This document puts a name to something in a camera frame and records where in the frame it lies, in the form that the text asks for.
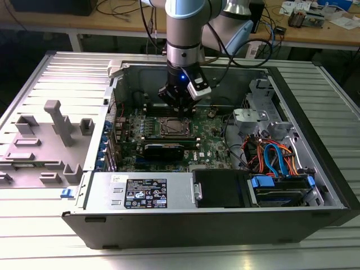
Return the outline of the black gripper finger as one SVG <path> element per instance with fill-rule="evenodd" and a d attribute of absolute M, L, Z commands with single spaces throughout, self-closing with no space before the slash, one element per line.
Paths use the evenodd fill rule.
<path fill-rule="evenodd" d="M 158 90 L 158 97 L 172 108 L 178 116 L 184 116 L 184 105 L 182 97 L 178 95 L 173 87 L 162 87 Z"/>
<path fill-rule="evenodd" d="M 193 116 L 196 112 L 197 101 L 193 100 L 191 97 L 185 99 L 185 116 Z"/>

